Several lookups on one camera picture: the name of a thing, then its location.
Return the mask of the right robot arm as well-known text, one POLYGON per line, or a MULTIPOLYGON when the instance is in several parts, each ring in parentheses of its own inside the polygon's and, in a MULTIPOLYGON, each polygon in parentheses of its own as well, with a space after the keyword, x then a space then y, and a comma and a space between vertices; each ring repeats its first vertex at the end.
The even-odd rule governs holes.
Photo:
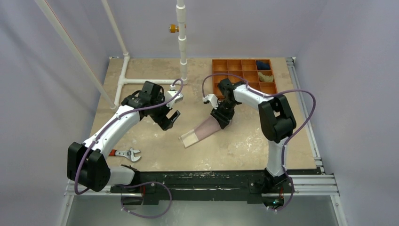
POLYGON ((284 95, 261 93, 244 82, 232 83, 223 79, 217 85, 223 100, 213 105, 211 116, 221 129, 227 127, 233 119, 234 108, 246 104, 259 113, 263 135, 268 140, 268 162, 264 169, 262 192, 275 192, 287 180, 287 142, 296 128, 291 107, 284 95))

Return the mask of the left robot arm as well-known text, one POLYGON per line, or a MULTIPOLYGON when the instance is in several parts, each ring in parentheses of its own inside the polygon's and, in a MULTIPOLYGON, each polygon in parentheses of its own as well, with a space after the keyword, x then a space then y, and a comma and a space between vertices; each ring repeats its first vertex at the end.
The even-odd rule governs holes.
POLYGON ((165 91, 161 85, 146 81, 141 90, 125 97, 116 113, 90 138, 82 143, 73 142, 67 151, 67 177, 74 181, 74 192, 81 195, 88 190, 101 191, 106 186, 122 186, 128 192, 140 188, 137 170, 121 165, 109 167, 106 159, 123 136, 144 117, 151 117, 166 131, 173 127, 179 111, 167 117, 173 105, 183 99, 181 86, 175 80, 165 91))

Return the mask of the orange compartment tray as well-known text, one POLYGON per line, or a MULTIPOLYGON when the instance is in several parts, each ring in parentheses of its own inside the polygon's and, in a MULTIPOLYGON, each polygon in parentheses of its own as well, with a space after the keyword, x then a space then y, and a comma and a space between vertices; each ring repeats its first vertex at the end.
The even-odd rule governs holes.
POLYGON ((229 79, 231 83, 247 80, 249 86, 267 94, 276 94, 277 86, 275 82, 260 82, 257 72, 263 74, 273 75, 272 64, 270 59, 213 59, 212 60, 212 73, 215 75, 212 77, 213 83, 213 94, 219 99, 223 98, 221 91, 218 88, 218 84, 223 79, 229 79), (270 63, 271 70, 259 71, 257 70, 256 61, 263 61, 270 63))

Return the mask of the pink and white underwear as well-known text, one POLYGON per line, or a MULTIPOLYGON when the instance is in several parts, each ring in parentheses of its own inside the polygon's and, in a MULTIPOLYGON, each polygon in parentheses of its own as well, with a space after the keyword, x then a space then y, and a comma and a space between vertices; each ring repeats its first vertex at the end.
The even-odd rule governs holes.
POLYGON ((222 130, 221 123, 213 116, 209 116, 195 128, 179 137, 185 148, 190 147, 212 134, 222 130))

